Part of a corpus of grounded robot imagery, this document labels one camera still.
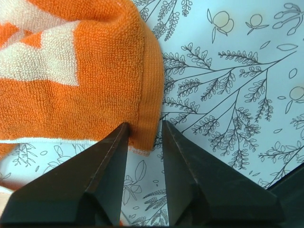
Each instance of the leaf illustration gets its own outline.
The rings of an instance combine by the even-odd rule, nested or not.
[[[135,179],[137,181],[141,181],[144,176],[146,175],[147,165],[144,160],[138,163],[136,170],[135,170]]]
[[[212,43],[214,43],[215,40],[215,33],[216,33],[216,27],[214,27],[212,30]]]
[[[219,31],[220,33],[222,33],[222,34],[228,36],[227,32],[225,32],[224,30],[221,30],[221,29],[217,28],[217,31]]]
[[[59,164],[57,162],[51,161],[50,163],[48,163],[48,165],[52,168],[57,167]]]
[[[281,51],[291,51],[297,47],[298,46],[295,44],[281,44],[281,45],[277,46],[276,48]]]
[[[288,102],[288,104],[286,105],[285,114],[287,114],[289,112],[292,104],[293,104],[292,100],[290,102]]]
[[[63,156],[63,152],[60,146],[54,146],[54,149],[60,157]]]
[[[133,183],[132,180],[124,180],[123,184],[128,186],[128,185],[131,185]]]
[[[219,52],[218,53],[219,57],[220,58],[223,58],[225,57],[226,60],[234,60],[236,62],[239,62],[239,63],[242,63],[242,64],[246,64],[246,65],[252,65],[252,64],[260,64],[258,62],[258,57],[257,57],[257,52],[252,52],[250,51],[248,54],[243,51],[222,51],[222,52]]]
[[[66,162],[67,160],[69,160],[71,157],[70,156],[62,156],[60,158],[57,159],[57,161],[62,164],[64,162]]]
[[[256,29],[263,29],[263,28],[266,28],[268,27],[269,25],[259,25],[256,27]]]
[[[166,195],[166,189],[162,189],[162,190],[157,190],[154,192],[149,193],[148,195],[145,195],[143,198],[147,198],[150,196],[157,196],[157,195]]]
[[[142,188],[139,185],[133,185],[133,186],[131,186],[131,190],[134,193],[141,193],[142,192]]]
[[[186,17],[186,16],[188,16],[189,11],[191,10],[192,1],[182,0],[181,4],[182,4],[182,14],[183,14],[183,16]]]
[[[253,30],[255,30],[255,28],[252,28],[252,29],[247,33],[247,35],[249,35],[250,33],[252,33]]]
[[[251,26],[248,22],[245,22],[245,24],[246,24],[249,28],[252,28],[252,26]]]
[[[11,176],[11,172],[8,173],[8,174],[6,174],[5,177],[3,177],[2,179],[7,179],[7,178],[9,178],[10,176]]]
[[[125,179],[132,181],[132,177],[130,177],[130,175],[126,175]]]
[[[207,10],[207,19],[212,24],[212,17],[209,9]]]
[[[169,20],[168,20],[169,26],[168,26],[167,35],[165,37],[165,41],[169,40],[171,38],[171,36],[173,35],[173,33],[175,31],[175,27],[180,19],[179,15],[180,15],[179,12],[171,13]]]
[[[75,154],[76,155],[85,150],[84,147],[80,144],[73,144],[73,147],[75,149]]]
[[[292,79],[296,76],[296,74],[298,73],[298,69],[294,68],[289,72],[289,78]]]
[[[130,192],[127,189],[123,190],[123,204],[126,205],[129,202],[129,199],[131,197]]]
[[[43,156],[43,155],[46,155],[47,153],[48,153],[47,151],[43,151],[43,152],[40,153],[40,155]]]
[[[270,41],[265,42],[261,47],[260,50],[263,48],[266,48],[268,46],[268,44],[270,43]]]
[[[282,128],[281,129],[276,129],[276,130],[274,130],[274,134],[278,134],[278,133],[280,133],[282,131]]]

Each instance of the fern-like leaf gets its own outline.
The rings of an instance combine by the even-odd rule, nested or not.
[[[172,77],[165,77],[164,95],[168,95],[175,88],[175,82]]]
[[[261,73],[261,72],[262,72],[262,69],[261,69],[260,66],[256,66],[255,68],[253,66],[251,66],[251,67],[249,67],[248,71],[245,71],[244,69],[241,69],[239,77],[248,77],[248,76],[254,77],[258,73]]]
[[[218,94],[223,94],[225,91],[226,93],[230,94],[230,89],[233,86],[233,82],[235,82],[236,76],[229,71],[228,75],[224,78],[222,78],[219,81],[219,88],[221,89],[218,91]]]
[[[157,39],[162,37],[163,34],[168,30],[167,25],[164,24],[162,21],[157,23],[157,25],[153,28],[152,32]]]
[[[161,21],[174,8],[177,0],[163,1],[158,15],[158,21]]]
[[[177,92],[178,98],[179,97],[185,97],[189,96],[193,92],[197,92],[199,89],[199,86],[202,85],[202,83],[199,81],[198,78],[196,79],[190,79],[190,80],[185,80],[181,84],[179,84],[179,90]]]
[[[266,79],[253,83],[254,87],[249,88],[249,91],[251,93],[244,96],[245,98],[248,98],[245,101],[246,103],[257,101],[261,97],[261,95],[265,93],[266,91],[266,87],[264,86],[265,82]]]
[[[195,102],[191,102],[189,104],[189,99],[187,98],[186,100],[182,101],[181,99],[175,100],[174,98],[163,98],[162,104],[166,104],[167,106],[170,107],[176,107],[179,108],[180,110],[184,110],[187,113],[195,113],[197,114],[200,108],[200,105],[197,104],[195,105]]]
[[[154,145],[153,149],[160,149],[162,147],[162,132],[158,132],[155,140],[154,140]]]
[[[257,52],[253,53],[253,52],[249,52],[248,54],[246,54],[245,51],[243,52],[230,52],[229,50],[227,52],[219,52],[218,53],[220,58],[225,57],[226,60],[233,60],[242,64],[246,64],[246,65],[252,65],[252,64],[260,64],[258,62],[258,57],[257,57]]]
[[[182,46],[181,49],[189,52],[187,56],[191,58],[191,61],[196,63],[197,66],[211,70],[212,58],[207,58],[208,51],[205,50],[200,53],[200,47],[197,47],[193,52],[192,47],[193,43],[190,43],[187,46]]]
[[[188,16],[189,11],[191,10],[191,6],[192,6],[192,1],[190,0],[182,0],[181,1],[181,9],[182,9],[182,15],[184,17]]]
[[[148,195],[145,195],[143,198],[147,198],[150,196],[157,196],[157,195],[166,195],[166,189],[162,189],[162,190],[157,190],[154,192],[149,193]]]
[[[215,95],[216,91],[219,89],[220,82],[218,78],[212,80],[207,87],[206,92],[204,92],[203,96],[201,96],[201,101],[206,101],[208,98],[210,99],[213,95]]]
[[[171,76],[172,74],[184,73],[184,70],[188,65],[185,63],[185,56],[179,56],[178,53],[163,53],[162,55],[163,63],[165,65],[165,75]]]
[[[168,19],[168,23],[169,23],[169,27],[168,27],[168,31],[167,31],[167,35],[165,37],[165,41],[167,41],[168,39],[171,38],[171,36],[173,35],[176,25],[179,22],[180,19],[180,13],[179,12],[173,12],[170,14],[169,19]]]

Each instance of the line drawing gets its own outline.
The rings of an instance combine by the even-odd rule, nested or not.
[[[164,207],[167,206],[166,189],[151,192],[144,196],[144,199],[150,198],[145,201],[148,204],[146,211],[149,209],[158,209],[150,218],[139,217],[133,223],[132,226],[165,226],[169,223],[168,212]]]
[[[289,77],[290,79],[292,79],[292,78],[294,78],[294,77],[296,76],[297,73],[298,73],[298,69],[297,69],[297,68],[294,68],[294,69],[292,69],[292,70],[289,72],[288,77]]]
[[[157,157],[163,162],[163,152],[161,151],[160,154],[157,155]]]
[[[260,172],[257,172],[257,173],[255,173],[255,174],[252,174],[251,176],[252,177],[256,177],[256,176],[258,176],[260,174]]]
[[[207,19],[210,24],[214,25],[212,30],[211,40],[212,43],[215,41],[216,32],[220,32],[226,36],[230,33],[234,27],[234,21],[230,18],[230,15],[226,11],[218,12],[213,18],[210,10],[207,10]]]
[[[295,44],[281,44],[277,46],[276,48],[281,51],[291,51],[293,49],[296,49],[298,46]]]
[[[7,178],[9,178],[11,176],[11,172],[9,172],[8,174],[6,174],[5,176],[2,175],[2,173],[0,172],[0,184],[3,185],[3,181]]]
[[[296,161],[297,166],[304,163],[303,148],[304,145],[302,145],[300,141],[297,141],[296,145],[282,145],[279,141],[277,141],[270,150],[266,151],[265,153],[260,153],[259,158],[262,162],[265,160],[265,158],[272,159],[273,163],[276,163],[278,160],[282,160],[283,165],[278,172],[270,174],[273,176],[271,181],[264,181],[263,179],[260,179],[258,184],[261,187],[268,189],[271,185],[290,172],[287,168],[291,161]]]
[[[134,200],[137,200],[137,197],[135,194],[139,194],[142,192],[142,188],[137,183],[141,181],[147,171],[147,165],[144,160],[138,163],[136,169],[135,169],[135,180],[130,175],[126,175],[124,182],[123,182],[123,204],[126,205],[131,196]]]
[[[80,152],[84,151],[87,149],[86,145],[84,144],[72,144],[75,150],[75,154],[79,154]]]
[[[58,155],[58,158],[56,161],[50,161],[48,163],[48,166],[44,169],[43,174],[47,173],[48,171],[52,170],[53,168],[59,166],[60,164],[66,162],[67,160],[69,160],[71,158],[70,156],[64,155],[63,150],[60,145],[55,145],[54,150],[55,150],[55,153]]]
[[[13,156],[17,156],[17,158],[13,160],[15,166],[21,165],[21,162],[25,164],[25,167],[36,163],[34,159],[37,158],[37,155],[31,151],[32,149],[35,149],[35,147],[30,143],[18,144],[12,153]]]
[[[260,50],[262,50],[263,48],[266,48],[269,43],[270,43],[270,40],[265,42],[264,44],[262,44],[262,46],[260,47]]]
[[[280,133],[282,130],[283,130],[282,128],[276,129],[276,130],[274,130],[274,134],[278,134],[278,133]]]
[[[152,29],[157,39],[165,35],[164,40],[168,41],[180,20],[180,15],[187,17],[191,11],[192,0],[133,0],[140,9],[142,19],[147,22],[150,16],[158,11],[158,23]],[[177,3],[181,4],[181,12],[176,11]]]
[[[292,24],[292,21],[296,21],[296,24],[294,24],[294,26],[287,32],[287,35],[290,36],[296,33],[297,29],[301,26],[303,22],[304,12],[301,11],[299,6],[293,3],[284,4],[284,8],[286,10],[275,14],[274,19],[280,19],[280,21],[274,24],[272,28],[280,29],[285,24]]]
[[[282,48],[287,50],[294,48],[294,46],[282,46]],[[218,56],[225,61],[234,62],[236,66],[215,69],[212,67],[212,59],[207,64],[206,59],[209,59],[207,51],[200,51],[200,48],[195,48],[193,43],[182,46],[181,49],[185,55],[181,53],[165,53],[163,55],[166,74],[164,93],[167,96],[163,99],[163,105],[170,109],[161,114],[161,120],[170,118],[173,125],[185,125],[188,122],[188,116],[197,116],[196,121],[181,129],[181,133],[192,131],[194,134],[208,137],[213,152],[218,151],[223,157],[229,156],[231,161],[228,164],[231,167],[245,170],[246,166],[249,165],[248,153],[255,152],[258,147],[255,135],[260,133],[259,121],[270,121],[273,115],[272,100],[267,94],[269,70],[296,51],[279,60],[262,63],[258,59],[257,52],[228,50],[219,52]],[[188,67],[201,69],[203,73],[175,79],[175,75],[181,74],[181,71],[183,73]],[[213,79],[203,80],[203,77],[209,76],[210,78],[212,75],[215,75]],[[234,84],[238,78],[245,79],[245,81],[241,86],[235,88]],[[168,97],[175,86],[178,86],[178,100]],[[245,104],[258,104],[255,111],[239,106],[240,92],[246,93],[244,95]],[[200,112],[202,105],[190,102],[186,98],[192,93],[202,94],[202,102],[210,100],[214,96],[217,98],[222,96],[222,98],[217,101],[215,107],[211,110],[204,110],[203,113]],[[215,109],[226,104],[228,99],[234,100],[228,104],[229,108],[225,108],[222,112],[216,112]],[[221,123],[224,116],[230,119],[228,123],[227,121]],[[226,130],[218,131],[220,126]]]
[[[297,116],[296,118],[293,118],[290,124],[293,124],[295,129],[301,129],[301,139],[304,139],[304,114],[301,114]]]
[[[301,99],[304,96],[304,88],[301,86],[295,86],[292,88],[289,92],[289,98],[290,101],[287,103],[286,108],[285,108],[285,114],[287,114],[291,108],[291,105],[296,102],[296,103],[304,103],[304,100]],[[284,96],[279,96],[279,100],[285,100],[286,97]]]
[[[261,25],[263,18],[260,14],[254,14],[251,16],[249,22],[245,22],[245,24],[250,28],[250,31],[247,33],[247,36],[256,29],[264,29],[267,28],[269,25]]]

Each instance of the branch drawing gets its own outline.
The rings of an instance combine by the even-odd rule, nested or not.
[[[274,24],[272,28],[280,29],[285,24],[290,23],[291,21],[296,21],[296,24],[287,32],[287,35],[290,36],[296,33],[296,30],[301,26],[303,22],[304,12],[301,11],[300,7],[298,7],[296,4],[293,3],[284,4],[284,8],[286,10],[275,14],[274,18],[280,19],[280,21]]]
[[[162,148],[162,132],[158,132],[155,140],[153,150]]]
[[[290,109],[291,109],[291,105],[295,102],[298,104],[304,103],[304,99],[302,99],[304,96],[304,88],[301,86],[296,86],[294,88],[292,88],[289,92],[289,98],[290,101],[287,103],[286,108],[285,108],[285,114],[287,114]],[[279,96],[278,97],[279,100],[285,100],[287,99],[285,96]]]
[[[304,114],[293,118],[290,124],[293,124],[296,130],[301,129],[301,139],[304,139]]]
[[[192,6],[192,0],[133,0],[133,2],[140,9],[140,15],[145,22],[155,11],[158,11],[158,22],[152,31],[157,39],[166,34],[165,41],[172,37],[180,14],[187,17]],[[181,12],[175,10],[178,3],[181,5]]]
[[[145,204],[148,204],[146,211],[153,208],[158,209],[150,218],[140,217],[137,218],[132,225],[133,226],[165,226],[169,223],[168,212],[164,207],[167,205],[167,197],[166,197],[166,189],[158,190],[152,192],[146,196],[145,198],[150,198],[149,200],[145,201]]]
[[[281,48],[283,51],[286,51],[294,47],[289,44],[283,44]],[[294,54],[295,51],[279,60],[269,63],[259,61],[257,52],[219,52],[218,56],[220,58],[226,61],[233,60],[240,65],[216,70],[211,68],[211,65],[206,64],[208,53],[203,51],[203,56],[200,56],[200,48],[194,50],[192,43],[187,46],[182,46],[182,50],[187,52],[188,58],[195,59],[192,62],[200,62],[200,64],[194,66],[187,63],[184,55],[170,54],[171,60],[169,60],[169,64],[166,62],[168,74],[166,75],[165,95],[168,95],[170,91],[175,88],[175,85],[178,84],[178,101],[174,98],[166,97],[163,100],[163,105],[178,108],[179,111],[167,109],[162,113],[161,120],[168,119],[169,116],[175,115],[176,117],[170,118],[170,121],[174,125],[179,125],[185,124],[189,115],[197,116],[197,120],[188,124],[187,127],[182,129],[181,133],[192,130],[194,134],[199,133],[209,137],[210,146],[214,152],[221,150],[221,156],[231,156],[231,161],[229,162],[231,167],[245,170],[246,165],[249,164],[247,158],[248,152],[254,152],[258,147],[257,140],[254,136],[260,133],[261,127],[258,125],[259,121],[262,119],[270,121],[273,115],[274,108],[272,106],[272,100],[269,99],[267,94],[269,70]],[[179,74],[181,67],[201,67],[204,73],[173,79],[175,74]],[[209,80],[204,80],[203,77],[207,75],[209,76]],[[234,83],[237,78],[242,78],[245,81],[241,86],[234,88]],[[203,102],[212,99],[215,95],[218,97],[223,96],[220,98],[220,102],[211,110],[204,113],[200,112],[200,106],[197,106],[194,102],[191,104],[197,108],[194,109],[193,106],[189,107],[188,98],[186,100],[187,104],[184,104],[180,99],[180,97],[186,97],[192,93],[199,93],[200,87],[205,88],[201,96],[201,101]],[[245,90],[248,90],[245,94],[245,103],[257,103],[257,110],[250,111],[245,107],[238,106],[239,94]],[[231,98],[233,98],[234,102],[229,104],[229,108],[225,108],[220,113],[214,111]],[[221,123],[223,116],[230,119],[230,122],[228,125],[225,124],[225,131],[219,131],[217,129],[223,125],[223,123]]]
[[[17,158],[13,160],[15,166],[21,165],[21,162],[25,164],[25,167],[36,163],[34,159],[37,155],[31,151],[32,149],[35,149],[35,147],[30,143],[18,144],[12,154],[13,156],[17,156]]]
[[[268,27],[269,25],[261,25],[263,21],[263,18],[260,14],[252,15],[250,18],[250,22],[245,22],[246,25],[250,28],[250,31],[247,33],[249,35],[253,30],[256,29],[263,29]]]
[[[264,181],[263,179],[260,179],[258,184],[261,187],[268,189],[271,185],[290,172],[287,169],[287,166],[291,164],[291,161],[293,161],[292,163],[296,162],[299,165],[304,163],[303,148],[304,145],[302,145],[300,141],[297,141],[296,145],[282,145],[279,141],[277,141],[270,150],[266,151],[264,154],[260,153],[259,158],[262,162],[265,160],[265,158],[267,158],[271,159],[273,163],[282,161],[283,165],[278,172],[270,174],[273,176],[271,181]]]
[[[141,181],[146,175],[147,165],[144,160],[138,163],[135,174],[134,180],[130,175],[126,175],[123,183],[123,204],[126,205],[131,196],[134,200],[137,200],[136,195],[142,192],[142,188],[137,183]]]
[[[220,32],[228,36],[228,33],[232,31],[234,27],[234,21],[230,18],[230,15],[226,11],[218,12],[213,18],[211,16],[210,10],[207,10],[207,19],[210,24],[214,25],[212,30],[211,40],[212,43],[215,41],[216,32]]]

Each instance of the orange towel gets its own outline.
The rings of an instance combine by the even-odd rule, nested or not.
[[[0,0],[0,146],[94,144],[120,123],[152,148],[159,44],[130,0]]]

